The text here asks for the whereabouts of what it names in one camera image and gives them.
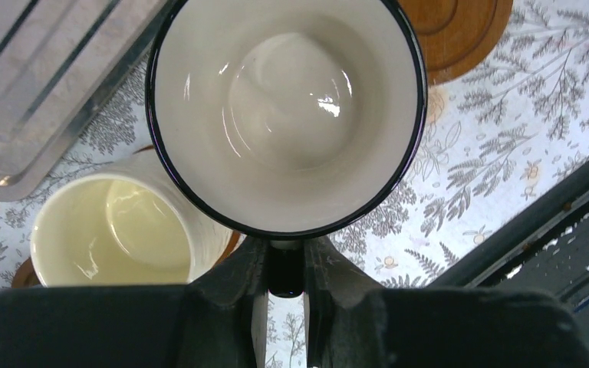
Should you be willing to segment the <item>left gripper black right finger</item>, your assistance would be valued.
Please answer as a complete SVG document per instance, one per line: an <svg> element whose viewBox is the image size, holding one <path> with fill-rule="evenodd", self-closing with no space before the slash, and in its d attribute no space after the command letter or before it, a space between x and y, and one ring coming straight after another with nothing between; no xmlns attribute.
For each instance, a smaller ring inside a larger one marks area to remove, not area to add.
<svg viewBox="0 0 589 368"><path fill-rule="evenodd" d="M303 254L309 367L589 367L572 313L544 292L386 288L326 237Z"/></svg>

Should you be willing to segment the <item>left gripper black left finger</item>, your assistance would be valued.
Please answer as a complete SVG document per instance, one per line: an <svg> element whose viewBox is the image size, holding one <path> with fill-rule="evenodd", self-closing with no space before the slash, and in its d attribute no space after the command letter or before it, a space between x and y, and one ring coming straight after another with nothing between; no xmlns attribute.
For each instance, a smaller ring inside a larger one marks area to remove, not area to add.
<svg viewBox="0 0 589 368"><path fill-rule="evenodd" d="M0 367L256 367L268 244L247 238L190 284L0 292Z"/></svg>

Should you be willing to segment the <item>white ribbed mug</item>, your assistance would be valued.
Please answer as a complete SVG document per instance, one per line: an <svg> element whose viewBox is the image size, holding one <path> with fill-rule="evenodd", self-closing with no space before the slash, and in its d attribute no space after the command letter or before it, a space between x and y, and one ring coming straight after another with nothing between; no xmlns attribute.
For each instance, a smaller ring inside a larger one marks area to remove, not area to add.
<svg viewBox="0 0 589 368"><path fill-rule="evenodd" d="M192 204L248 237L301 244L399 185L428 83L396 1L174 1L145 93L156 153Z"/></svg>

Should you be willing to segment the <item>metal serving tray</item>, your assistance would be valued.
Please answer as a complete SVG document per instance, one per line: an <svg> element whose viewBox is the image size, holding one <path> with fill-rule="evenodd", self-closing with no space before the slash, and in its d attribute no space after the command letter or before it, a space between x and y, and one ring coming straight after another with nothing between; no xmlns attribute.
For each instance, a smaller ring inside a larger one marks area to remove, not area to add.
<svg viewBox="0 0 589 368"><path fill-rule="evenodd" d="M30 194L145 53L168 1L0 1L0 201Z"/></svg>

